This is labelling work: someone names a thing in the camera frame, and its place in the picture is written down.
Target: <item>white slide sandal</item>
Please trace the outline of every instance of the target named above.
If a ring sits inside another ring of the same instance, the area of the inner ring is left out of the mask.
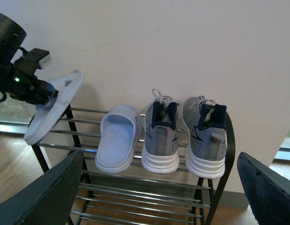
[[[84,75],[79,70],[54,78],[48,83],[59,91],[57,99],[47,105],[36,105],[36,112],[24,135],[28,145],[33,145],[42,140],[46,134],[55,126],[56,122],[69,106],[74,95],[83,83]]]
[[[117,173],[129,167],[142,129],[140,113],[130,105],[117,105],[102,119],[95,165]]]

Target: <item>black cable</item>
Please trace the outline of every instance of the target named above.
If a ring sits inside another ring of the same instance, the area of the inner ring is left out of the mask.
[[[23,47],[19,47],[19,49],[22,51],[23,54],[27,53],[26,49]]]
[[[4,91],[0,91],[3,95],[2,99],[0,99],[0,102],[4,102],[7,99],[7,95]]]

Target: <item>shoelace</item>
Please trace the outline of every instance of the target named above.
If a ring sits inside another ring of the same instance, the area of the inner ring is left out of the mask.
[[[155,97],[156,100],[160,102],[161,105],[165,105],[165,107],[168,107],[168,105],[172,102],[177,103],[178,105],[181,103],[180,101],[175,101],[169,96],[163,96],[161,92],[157,89],[152,90],[153,96]]]
[[[203,95],[200,95],[199,97],[199,100],[198,101],[195,101],[193,104],[190,105],[189,109],[191,109],[194,105],[201,105],[201,104],[204,104],[204,103],[207,103],[207,102],[211,102],[213,105],[217,104],[214,100],[212,99],[206,99],[206,97],[204,97]],[[214,112],[214,109],[211,109],[207,115],[206,115],[206,118],[204,120],[204,122],[208,122],[211,118],[211,114]]]

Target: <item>gray sneaker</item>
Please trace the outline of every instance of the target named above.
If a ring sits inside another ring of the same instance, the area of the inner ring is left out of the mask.
[[[182,108],[180,121],[189,135],[187,169],[202,178],[221,177],[225,170],[226,106],[199,96],[189,98]]]
[[[178,168],[178,137],[176,129],[177,105],[172,98],[158,91],[156,100],[145,115],[145,142],[142,150],[142,165],[154,173],[171,173]]]

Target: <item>robotic arm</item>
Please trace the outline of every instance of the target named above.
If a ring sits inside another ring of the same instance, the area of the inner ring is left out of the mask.
[[[49,51],[33,49],[26,51],[20,47],[26,37],[26,32],[13,20],[0,13],[0,92],[7,98],[12,98],[37,105],[46,105],[49,97],[56,98],[58,91],[35,75],[37,69],[43,69],[51,63]],[[20,49],[23,55],[11,63],[16,51]]]

